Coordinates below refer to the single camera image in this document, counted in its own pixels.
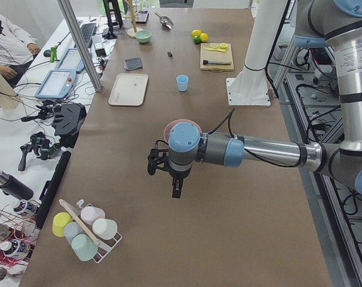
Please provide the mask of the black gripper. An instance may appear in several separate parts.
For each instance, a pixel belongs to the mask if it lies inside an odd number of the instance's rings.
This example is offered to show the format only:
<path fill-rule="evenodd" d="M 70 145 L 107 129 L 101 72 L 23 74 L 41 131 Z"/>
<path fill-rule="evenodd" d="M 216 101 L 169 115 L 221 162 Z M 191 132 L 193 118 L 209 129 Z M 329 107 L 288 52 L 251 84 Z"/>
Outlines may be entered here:
<path fill-rule="evenodd" d="M 172 198 L 179 199 L 182 193 L 183 179 L 186 178 L 191 172 L 191 165 L 178 165 L 174 163 L 169 164 L 170 170 L 168 171 L 173 178 Z"/>

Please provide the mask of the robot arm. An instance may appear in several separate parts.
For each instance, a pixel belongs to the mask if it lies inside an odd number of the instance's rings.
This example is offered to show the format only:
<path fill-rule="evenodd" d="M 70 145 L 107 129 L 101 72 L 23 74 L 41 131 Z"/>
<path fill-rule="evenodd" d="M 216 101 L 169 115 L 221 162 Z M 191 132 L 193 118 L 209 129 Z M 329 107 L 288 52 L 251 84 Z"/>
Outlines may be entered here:
<path fill-rule="evenodd" d="M 323 38 L 334 49 L 344 140 L 280 142 L 233 133 L 201 133 L 181 122 L 170 131 L 168 166 L 174 198 L 196 161 L 238 167 L 244 159 L 304 167 L 362 194 L 362 1 L 300 1 L 296 36 Z"/>

